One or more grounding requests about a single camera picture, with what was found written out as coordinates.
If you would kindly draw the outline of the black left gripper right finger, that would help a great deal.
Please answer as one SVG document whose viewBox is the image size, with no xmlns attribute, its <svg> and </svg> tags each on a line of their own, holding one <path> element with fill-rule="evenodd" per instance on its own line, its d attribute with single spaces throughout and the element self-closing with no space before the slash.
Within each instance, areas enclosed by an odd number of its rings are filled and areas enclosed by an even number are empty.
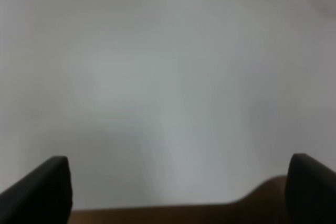
<svg viewBox="0 0 336 224">
<path fill-rule="evenodd" d="M 335 172 L 307 154 L 293 154 L 285 202 L 291 223 L 335 223 Z"/>
</svg>

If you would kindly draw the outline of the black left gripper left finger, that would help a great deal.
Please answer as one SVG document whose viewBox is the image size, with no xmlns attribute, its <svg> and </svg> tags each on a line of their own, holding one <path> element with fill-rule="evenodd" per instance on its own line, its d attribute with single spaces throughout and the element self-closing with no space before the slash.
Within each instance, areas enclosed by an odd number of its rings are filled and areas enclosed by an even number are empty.
<svg viewBox="0 0 336 224">
<path fill-rule="evenodd" d="M 51 157 L 1 193 L 1 223 L 67 223 L 72 196 L 68 158 Z"/>
</svg>

